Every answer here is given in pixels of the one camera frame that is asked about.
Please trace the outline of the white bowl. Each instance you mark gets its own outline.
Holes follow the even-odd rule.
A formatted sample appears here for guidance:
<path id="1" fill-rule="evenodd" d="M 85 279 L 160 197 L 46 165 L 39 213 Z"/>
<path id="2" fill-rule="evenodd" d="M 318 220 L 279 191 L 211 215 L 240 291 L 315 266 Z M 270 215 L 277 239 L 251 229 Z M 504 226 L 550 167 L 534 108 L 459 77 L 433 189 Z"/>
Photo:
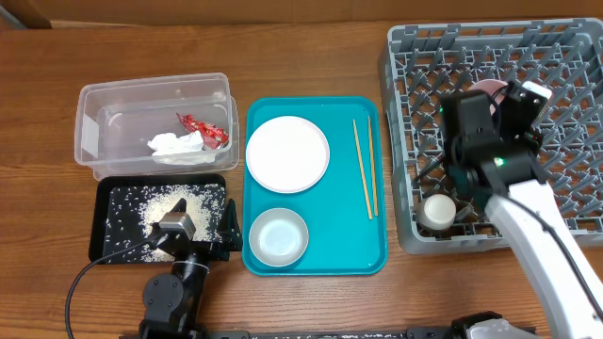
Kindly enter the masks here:
<path id="1" fill-rule="evenodd" d="M 468 91 L 481 90 L 488 93 L 500 104 L 504 99 L 503 90 L 508 87 L 508 83 L 496 79 L 484 79 L 476 82 L 468 88 Z"/>

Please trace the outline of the grey bowl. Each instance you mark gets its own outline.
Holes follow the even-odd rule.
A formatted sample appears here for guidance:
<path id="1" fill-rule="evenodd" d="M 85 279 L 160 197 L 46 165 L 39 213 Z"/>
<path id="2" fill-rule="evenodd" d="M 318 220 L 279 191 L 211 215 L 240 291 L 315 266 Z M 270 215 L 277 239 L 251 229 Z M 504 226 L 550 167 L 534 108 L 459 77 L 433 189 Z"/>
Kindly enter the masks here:
<path id="1" fill-rule="evenodd" d="M 285 267 L 302 258 L 309 244 L 309 231 L 295 211 L 272 208 L 253 221 L 248 239 L 250 250 L 259 262 Z"/>

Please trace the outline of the white rice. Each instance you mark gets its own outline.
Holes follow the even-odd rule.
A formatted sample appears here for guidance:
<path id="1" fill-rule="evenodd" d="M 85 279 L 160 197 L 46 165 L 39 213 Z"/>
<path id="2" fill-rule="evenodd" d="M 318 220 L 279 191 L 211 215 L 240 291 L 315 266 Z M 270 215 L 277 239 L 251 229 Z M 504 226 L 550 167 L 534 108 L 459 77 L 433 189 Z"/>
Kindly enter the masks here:
<path id="1" fill-rule="evenodd" d="M 218 241 L 218 224 L 225 210 L 226 190 L 219 184 L 116 186 L 109 191 L 104 226 L 103 255 L 110 264 L 154 264 L 173 256 L 149 245 L 135 246 L 152 237 L 154 225 L 168 213 L 185 213 L 195 232 L 194 241 Z"/>

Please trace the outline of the white tissue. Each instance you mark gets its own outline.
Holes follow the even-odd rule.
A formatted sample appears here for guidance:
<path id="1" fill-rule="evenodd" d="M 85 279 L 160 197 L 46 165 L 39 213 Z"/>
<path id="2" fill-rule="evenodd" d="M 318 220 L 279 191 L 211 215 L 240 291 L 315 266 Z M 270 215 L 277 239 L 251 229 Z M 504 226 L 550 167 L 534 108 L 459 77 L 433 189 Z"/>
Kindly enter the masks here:
<path id="1" fill-rule="evenodd" d="M 147 142 L 153 156 L 171 155 L 179 153 L 191 153 L 201 151 L 204 147 L 204 139 L 199 131 L 178 137 L 174 133 L 156 135 Z"/>

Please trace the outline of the red snack wrapper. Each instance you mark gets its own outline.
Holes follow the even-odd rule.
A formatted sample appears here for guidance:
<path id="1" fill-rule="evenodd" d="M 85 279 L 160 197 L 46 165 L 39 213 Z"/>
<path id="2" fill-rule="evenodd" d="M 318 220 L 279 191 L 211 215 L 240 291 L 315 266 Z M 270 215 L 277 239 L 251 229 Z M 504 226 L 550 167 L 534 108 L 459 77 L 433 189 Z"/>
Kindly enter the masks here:
<path id="1" fill-rule="evenodd" d="M 192 115 L 180 115 L 177 113 L 176 116 L 188 132 L 199 132 L 201 134 L 205 149 L 216 150 L 228 144 L 230 139 L 229 135 L 224 129 L 217 125 L 205 121 L 198 121 L 194 119 Z"/>

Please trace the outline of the large white plate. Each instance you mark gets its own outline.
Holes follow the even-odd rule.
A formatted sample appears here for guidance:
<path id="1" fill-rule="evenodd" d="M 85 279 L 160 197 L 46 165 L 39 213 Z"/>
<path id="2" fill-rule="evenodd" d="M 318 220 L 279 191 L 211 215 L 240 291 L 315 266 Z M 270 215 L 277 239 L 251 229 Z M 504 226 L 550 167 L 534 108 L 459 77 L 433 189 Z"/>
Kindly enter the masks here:
<path id="1" fill-rule="evenodd" d="M 311 121 L 281 116 L 262 123 L 246 145 L 248 172 L 262 187 L 282 194 L 314 186 L 330 162 L 330 145 Z"/>

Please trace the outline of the white cup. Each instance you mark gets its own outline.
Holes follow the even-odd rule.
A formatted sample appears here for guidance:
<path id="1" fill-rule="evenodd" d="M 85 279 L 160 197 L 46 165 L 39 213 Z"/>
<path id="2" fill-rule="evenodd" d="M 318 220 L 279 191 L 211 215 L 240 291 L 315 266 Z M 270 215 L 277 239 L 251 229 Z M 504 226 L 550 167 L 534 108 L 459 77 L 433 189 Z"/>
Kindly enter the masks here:
<path id="1" fill-rule="evenodd" d="M 420 203 L 416 209 L 416 222 L 433 233 L 448 230 L 456 217 L 456 204 L 444 194 L 434 194 Z"/>

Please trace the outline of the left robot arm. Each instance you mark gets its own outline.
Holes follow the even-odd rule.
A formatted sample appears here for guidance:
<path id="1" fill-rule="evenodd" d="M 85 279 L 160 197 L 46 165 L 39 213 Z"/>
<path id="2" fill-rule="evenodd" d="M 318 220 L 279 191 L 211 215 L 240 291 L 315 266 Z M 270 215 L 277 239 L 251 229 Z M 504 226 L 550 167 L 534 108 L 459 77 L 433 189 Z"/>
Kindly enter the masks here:
<path id="1" fill-rule="evenodd" d="M 196 232 L 182 199 L 153 224 L 153 247 L 173 257 L 171 271 L 151 278 L 144 286 L 145 307 L 139 338 L 207 338 L 197 323 L 204 282 L 213 262 L 227 262 L 230 254 L 242 250 L 243 241 L 236 219 L 234 200 L 226 203 L 220 218 L 217 240 L 194 239 Z"/>

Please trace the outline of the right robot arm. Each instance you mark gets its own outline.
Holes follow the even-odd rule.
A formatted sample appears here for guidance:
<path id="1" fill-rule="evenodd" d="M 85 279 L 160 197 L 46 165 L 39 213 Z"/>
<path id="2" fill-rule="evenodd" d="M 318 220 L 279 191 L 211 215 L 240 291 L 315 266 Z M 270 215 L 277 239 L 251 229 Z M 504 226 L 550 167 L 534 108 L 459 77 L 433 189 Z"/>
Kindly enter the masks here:
<path id="1" fill-rule="evenodd" d="M 508 241 L 556 338 L 602 335 L 602 282 L 570 234 L 537 154 L 533 128 L 553 94 L 512 81 L 443 96 L 444 165 Z"/>

